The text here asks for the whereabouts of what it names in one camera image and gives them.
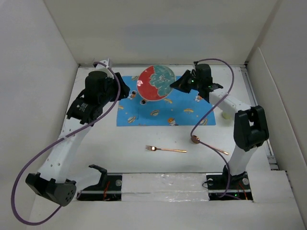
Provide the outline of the red and teal plate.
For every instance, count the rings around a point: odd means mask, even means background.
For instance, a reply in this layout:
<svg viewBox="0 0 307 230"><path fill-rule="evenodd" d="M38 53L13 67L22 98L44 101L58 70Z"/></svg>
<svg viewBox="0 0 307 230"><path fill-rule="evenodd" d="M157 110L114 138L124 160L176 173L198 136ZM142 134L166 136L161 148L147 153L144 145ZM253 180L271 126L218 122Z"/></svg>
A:
<svg viewBox="0 0 307 230"><path fill-rule="evenodd" d="M176 76L169 67L152 65L139 75L137 92L146 101L160 101L171 93L170 85L175 81Z"/></svg>

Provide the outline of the copper fork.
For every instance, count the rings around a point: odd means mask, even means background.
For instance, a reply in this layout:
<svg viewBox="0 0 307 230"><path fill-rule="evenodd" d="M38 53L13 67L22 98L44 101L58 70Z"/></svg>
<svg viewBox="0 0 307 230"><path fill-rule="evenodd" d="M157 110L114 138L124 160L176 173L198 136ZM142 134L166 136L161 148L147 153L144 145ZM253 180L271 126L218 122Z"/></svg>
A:
<svg viewBox="0 0 307 230"><path fill-rule="evenodd" d="M149 151L161 150L161 151L171 151L171 152L187 153L186 150L182 150L182 149L165 149L165 148L158 148L158 147L149 146L149 145L146 145L146 146L145 146L145 149L146 149L146 150L149 150Z"/></svg>

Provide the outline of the pale yellow mug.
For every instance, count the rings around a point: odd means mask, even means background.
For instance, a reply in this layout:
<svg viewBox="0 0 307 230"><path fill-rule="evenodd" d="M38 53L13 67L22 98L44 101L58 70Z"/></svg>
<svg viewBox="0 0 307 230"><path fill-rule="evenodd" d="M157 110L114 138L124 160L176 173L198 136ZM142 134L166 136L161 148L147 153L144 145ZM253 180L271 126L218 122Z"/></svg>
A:
<svg viewBox="0 0 307 230"><path fill-rule="evenodd" d="M226 113L226 112L222 112L222 117L223 117L224 119L226 119L226 120L232 120L232 119L233 119L232 116L229 115L229 114Z"/></svg>

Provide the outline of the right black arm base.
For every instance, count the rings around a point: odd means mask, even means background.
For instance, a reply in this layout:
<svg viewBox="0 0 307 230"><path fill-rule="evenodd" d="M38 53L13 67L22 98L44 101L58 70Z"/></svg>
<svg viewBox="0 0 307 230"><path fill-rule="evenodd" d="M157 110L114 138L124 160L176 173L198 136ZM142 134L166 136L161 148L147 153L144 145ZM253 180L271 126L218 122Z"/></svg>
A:
<svg viewBox="0 0 307 230"><path fill-rule="evenodd" d="M210 201L253 200L246 172L230 178L226 172L208 173L202 187L208 190Z"/></svg>

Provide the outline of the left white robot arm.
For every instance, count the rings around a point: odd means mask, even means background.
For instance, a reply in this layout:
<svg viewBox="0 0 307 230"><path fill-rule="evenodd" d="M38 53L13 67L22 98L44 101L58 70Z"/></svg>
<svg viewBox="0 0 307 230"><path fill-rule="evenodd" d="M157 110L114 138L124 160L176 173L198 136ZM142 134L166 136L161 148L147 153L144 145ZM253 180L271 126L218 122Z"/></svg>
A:
<svg viewBox="0 0 307 230"><path fill-rule="evenodd" d="M104 116L103 107L109 102L128 97L130 88L120 73L111 78L106 72L91 71L85 78L85 88L67 111L59 144L52 148L37 173L30 173L26 184L39 196L62 207L67 206L76 194L90 186L102 190L107 184L107 170L89 165L78 176L68 178L70 165L83 138L93 122Z"/></svg>

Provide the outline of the blue astronaut print cloth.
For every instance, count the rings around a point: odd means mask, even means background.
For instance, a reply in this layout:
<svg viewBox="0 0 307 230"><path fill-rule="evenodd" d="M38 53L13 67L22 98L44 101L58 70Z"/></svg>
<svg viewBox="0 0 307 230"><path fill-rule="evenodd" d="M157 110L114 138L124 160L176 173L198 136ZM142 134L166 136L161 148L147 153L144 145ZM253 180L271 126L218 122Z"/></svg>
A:
<svg viewBox="0 0 307 230"><path fill-rule="evenodd" d="M119 101L117 126L193 126L212 105L198 97L198 92L173 90L159 101L146 101L137 92L138 76L124 76L130 88L127 99Z"/></svg>

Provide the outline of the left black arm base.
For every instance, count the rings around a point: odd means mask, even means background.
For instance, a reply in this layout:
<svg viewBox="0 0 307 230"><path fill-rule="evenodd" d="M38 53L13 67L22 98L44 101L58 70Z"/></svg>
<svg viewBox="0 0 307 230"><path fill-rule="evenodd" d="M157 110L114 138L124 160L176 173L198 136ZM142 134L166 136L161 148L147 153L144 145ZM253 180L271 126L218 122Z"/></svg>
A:
<svg viewBox="0 0 307 230"><path fill-rule="evenodd" d="M98 165L89 165L77 179L76 200L78 201L120 201L123 175L108 173Z"/></svg>

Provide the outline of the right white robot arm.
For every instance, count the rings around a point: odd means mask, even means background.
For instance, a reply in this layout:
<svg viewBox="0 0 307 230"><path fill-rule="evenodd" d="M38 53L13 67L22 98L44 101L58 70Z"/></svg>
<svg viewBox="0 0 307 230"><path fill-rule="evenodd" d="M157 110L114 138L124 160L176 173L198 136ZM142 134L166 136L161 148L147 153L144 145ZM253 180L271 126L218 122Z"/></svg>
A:
<svg viewBox="0 0 307 230"><path fill-rule="evenodd" d="M269 138L264 109L259 105L248 105L231 96L232 86L224 90L222 85L213 82L210 66L202 61L194 62L194 68L186 70L170 87L184 93L197 91L213 108L218 107L233 119L236 146L225 166L227 174L222 176L222 183L228 189L234 188L239 183L239 176L246 172L253 153Z"/></svg>

